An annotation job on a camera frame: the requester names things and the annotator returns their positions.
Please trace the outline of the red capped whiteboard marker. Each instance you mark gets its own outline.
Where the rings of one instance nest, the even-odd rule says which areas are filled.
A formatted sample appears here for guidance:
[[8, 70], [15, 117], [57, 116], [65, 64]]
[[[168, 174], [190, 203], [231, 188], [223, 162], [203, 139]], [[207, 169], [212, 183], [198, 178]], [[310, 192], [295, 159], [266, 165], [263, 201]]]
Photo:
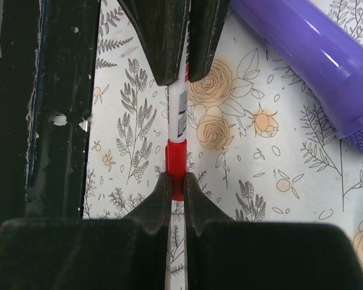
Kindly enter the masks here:
[[181, 143], [186, 139], [188, 83], [189, 22], [187, 22], [178, 80], [168, 86], [168, 139], [173, 143]]

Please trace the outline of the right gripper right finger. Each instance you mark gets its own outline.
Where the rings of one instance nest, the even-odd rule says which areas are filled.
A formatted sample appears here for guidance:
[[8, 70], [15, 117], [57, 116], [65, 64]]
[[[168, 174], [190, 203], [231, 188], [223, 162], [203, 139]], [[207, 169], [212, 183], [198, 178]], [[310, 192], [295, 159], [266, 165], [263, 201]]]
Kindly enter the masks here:
[[184, 180], [187, 289], [363, 289], [345, 233], [319, 223], [237, 222]]

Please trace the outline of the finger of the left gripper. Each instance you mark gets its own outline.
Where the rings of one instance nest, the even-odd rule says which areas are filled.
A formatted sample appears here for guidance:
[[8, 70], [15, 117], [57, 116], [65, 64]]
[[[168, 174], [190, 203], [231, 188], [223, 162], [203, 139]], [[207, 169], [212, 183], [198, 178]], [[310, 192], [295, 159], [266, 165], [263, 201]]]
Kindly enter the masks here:
[[189, 1], [121, 0], [159, 86], [178, 80]]
[[197, 82], [208, 75], [230, 0], [192, 0], [189, 38], [189, 81]]

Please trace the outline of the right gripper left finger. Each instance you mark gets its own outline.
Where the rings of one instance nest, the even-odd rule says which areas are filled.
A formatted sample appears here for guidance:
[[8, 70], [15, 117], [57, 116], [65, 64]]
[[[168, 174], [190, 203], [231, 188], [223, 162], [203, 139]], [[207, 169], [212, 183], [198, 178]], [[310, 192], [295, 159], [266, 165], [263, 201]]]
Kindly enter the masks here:
[[168, 289], [171, 179], [120, 219], [21, 218], [0, 226], [0, 289]]

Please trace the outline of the red marker cap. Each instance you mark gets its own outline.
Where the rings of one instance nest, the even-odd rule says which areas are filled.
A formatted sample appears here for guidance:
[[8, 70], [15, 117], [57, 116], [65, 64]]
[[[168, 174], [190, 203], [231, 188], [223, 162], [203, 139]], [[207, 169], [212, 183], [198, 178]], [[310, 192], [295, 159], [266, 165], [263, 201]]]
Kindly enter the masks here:
[[165, 148], [166, 172], [171, 177], [172, 199], [184, 201], [184, 179], [187, 172], [187, 141], [168, 140]]

